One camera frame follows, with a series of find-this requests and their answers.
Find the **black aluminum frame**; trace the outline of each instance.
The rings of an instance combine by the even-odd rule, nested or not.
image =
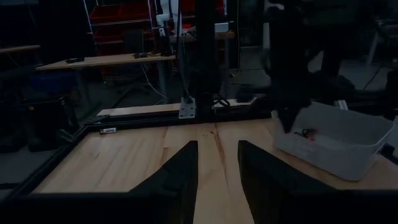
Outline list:
[[[200,123],[217,123],[228,121],[244,121],[249,119],[265,119],[271,117],[271,111],[257,110],[248,112],[249,106],[231,106],[215,108],[214,115],[207,119],[179,119],[178,111],[164,111],[155,113],[129,114],[121,116],[97,116],[91,123],[84,125],[73,136],[73,141],[57,149],[57,152],[36,169],[26,180],[21,182],[5,198],[24,197],[29,195],[40,183],[66,158],[69,153],[86,137],[88,133],[99,132],[106,128],[139,129],[161,126],[178,126]]]
[[[238,161],[255,223],[395,219],[398,190],[336,190],[248,141],[239,141]]]

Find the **floor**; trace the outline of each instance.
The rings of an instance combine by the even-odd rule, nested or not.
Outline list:
[[[241,51],[241,69],[240,71],[232,71],[231,78],[231,92],[230,96],[233,96],[236,90],[241,84],[250,85],[268,85],[270,84],[269,77],[261,69],[259,61],[259,54],[261,49],[247,48]],[[309,66],[310,70],[318,70],[322,61],[322,55],[319,55]],[[367,67],[364,61],[344,61],[340,73],[346,78],[350,79],[357,89],[362,89],[365,84],[374,75],[378,65]],[[378,75],[375,77],[373,82],[368,86],[369,90],[377,90],[384,88],[387,81],[388,68],[382,68]],[[179,80],[175,77],[168,77],[167,79],[167,91],[170,101],[175,103],[180,101],[181,87]],[[93,101],[101,102],[101,106],[93,111],[92,114],[83,118],[82,120],[94,116],[102,109],[109,108],[127,87],[121,88],[108,88],[103,83],[90,83],[90,93]],[[154,91],[148,93],[131,93],[118,107],[127,106],[143,106],[143,105],[154,105],[161,103],[162,97]],[[78,117],[83,116],[83,110],[80,108],[76,109],[76,115]],[[390,143],[398,147],[398,128],[395,128],[390,137]],[[35,152],[31,153],[27,148],[21,149],[19,152],[11,154],[0,154],[0,184],[1,183],[15,183],[24,180],[33,170],[48,159],[53,154],[53,151],[49,152]],[[8,194],[8,190],[0,190],[0,198],[2,195]]]

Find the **workbench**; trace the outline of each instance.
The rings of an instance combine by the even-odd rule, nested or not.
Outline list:
[[[13,46],[13,47],[3,47],[0,48],[0,54],[6,54],[8,57],[19,67],[19,64],[13,59],[11,54],[16,54],[19,52],[26,52],[30,50],[38,50],[40,49],[40,45],[24,45],[24,46]],[[38,51],[34,54],[36,66],[42,63]]]
[[[111,116],[177,110],[179,104],[103,110]],[[254,223],[239,175],[238,141],[247,140],[336,189],[398,189],[398,167],[377,155],[359,182],[348,182],[272,145],[274,121],[258,119],[89,133],[34,190],[40,193],[126,192],[191,140],[198,141],[194,223]]]
[[[37,71],[50,71],[50,70],[62,70],[62,69],[74,69],[81,70],[83,68],[88,67],[101,67],[101,66],[117,66],[117,65],[127,65],[134,63],[156,63],[159,71],[159,83],[160,89],[164,96],[167,96],[166,90],[166,77],[164,71],[164,62],[168,60],[175,60],[175,56],[153,56],[153,57],[144,57],[144,58],[135,58],[134,54],[120,54],[120,55],[108,55],[108,56],[98,56],[98,57],[85,57],[85,60],[82,62],[75,63],[66,63],[65,60],[60,62],[55,62],[49,65],[44,65],[37,67]],[[83,98],[83,104],[89,106],[89,110],[86,111],[86,114],[89,114],[92,110],[99,107],[99,103],[94,104],[90,97],[90,92],[88,90],[87,84],[81,78],[81,75],[76,76],[76,80],[78,83],[79,91]]]
[[[37,50],[37,49],[40,49],[40,45],[5,47],[5,48],[0,48],[0,54],[22,52],[22,51],[27,51],[27,50]]]

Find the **desk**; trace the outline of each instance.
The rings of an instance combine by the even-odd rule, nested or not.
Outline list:
[[[17,47],[5,47],[5,48],[0,48],[0,54],[21,52],[21,51],[27,51],[27,50],[36,50],[36,49],[39,49],[39,48],[40,48],[40,45],[26,45],[26,46],[17,46]]]
[[[49,65],[37,67],[37,71],[59,70],[59,69],[81,69],[86,67],[100,67],[110,65],[125,65],[131,63],[161,62],[175,60],[175,56],[158,56],[146,58],[134,58],[133,54],[109,55],[98,57],[85,57],[84,62],[66,63],[66,61],[55,62]]]
[[[166,90],[166,81],[164,74],[164,64],[162,62],[166,60],[175,60],[175,56],[156,56],[156,57],[146,57],[146,58],[134,58],[133,54],[121,54],[121,55],[109,55],[109,56],[98,56],[98,57],[85,57],[83,62],[76,63],[66,63],[66,61],[55,62],[49,65],[44,65],[37,67],[37,71],[49,71],[49,70],[60,70],[60,69],[77,69],[80,70],[82,68],[87,67],[100,67],[100,66],[113,66],[113,65],[125,65],[132,63],[157,63],[159,70],[159,82],[160,89],[162,90],[162,94],[167,96]],[[88,87],[86,83],[81,79],[81,76],[77,76],[77,82],[79,86],[79,91],[82,94],[83,101],[85,105],[90,105],[92,108],[96,108],[91,102],[90,94],[88,91]]]
[[[177,107],[174,104],[123,108],[104,110],[100,114]],[[259,119],[131,129],[105,136],[90,133],[35,192],[125,192],[153,174],[187,142],[197,140],[199,174],[194,223],[254,223],[239,175],[240,139],[337,189],[398,189],[398,167],[381,156],[362,181],[348,182],[275,149],[273,130],[271,119]]]

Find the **storage rack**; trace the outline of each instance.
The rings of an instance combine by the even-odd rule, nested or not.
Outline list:
[[[133,2],[127,2],[127,3],[122,3],[122,4],[112,4],[112,5],[107,5],[107,4],[99,4],[98,0],[96,0],[96,7],[94,8],[93,12],[89,12],[88,8],[87,8],[87,4],[86,4],[86,0],[83,0],[84,2],[84,6],[85,6],[85,11],[86,11],[86,16],[88,19],[88,23],[89,23],[89,27],[90,27],[90,32],[91,35],[93,37],[93,41],[96,45],[96,50],[98,53],[98,49],[101,48],[102,45],[111,45],[111,44],[122,44],[123,43],[123,35],[122,35],[122,31],[123,28],[121,27],[121,32],[119,34],[115,34],[113,37],[109,36],[108,40],[107,38],[101,38],[99,35],[101,28],[107,27],[109,28],[109,26],[119,26],[119,25],[128,25],[128,24],[140,24],[140,23],[144,23],[144,22],[150,22],[150,26],[152,26],[153,22],[150,19],[150,12],[145,12],[145,13],[141,13],[138,16],[133,16],[132,14],[128,14],[128,15],[122,15],[122,13],[125,13],[125,10],[128,9],[128,6],[131,6],[131,4]],[[148,5],[147,5],[147,0],[140,0],[140,5],[141,7],[145,7],[146,9],[148,9]],[[193,3],[194,0],[191,1],[186,1],[184,0],[184,2],[188,2],[188,4],[184,4],[183,7],[183,19],[193,19],[195,18],[195,16],[192,15],[193,11],[194,11],[194,7],[193,7]],[[222,9],[224,14],[226,14],[226,0],[216,0],[217,5],[218,5],[218,9]],[[108,17],[104,17],[103,19],[99,18],[99,19],[94,19],[93,21],[93,16],[97,12],[100,11],[101,7],[108,7],[109,9],[114,10],[114,14],[112,15],[108,15]],[[153,40],[153,37],[146,37],[146,40]],[[101,52],[99,51],[100,54],[102,55],[107,55],[106,52]]]

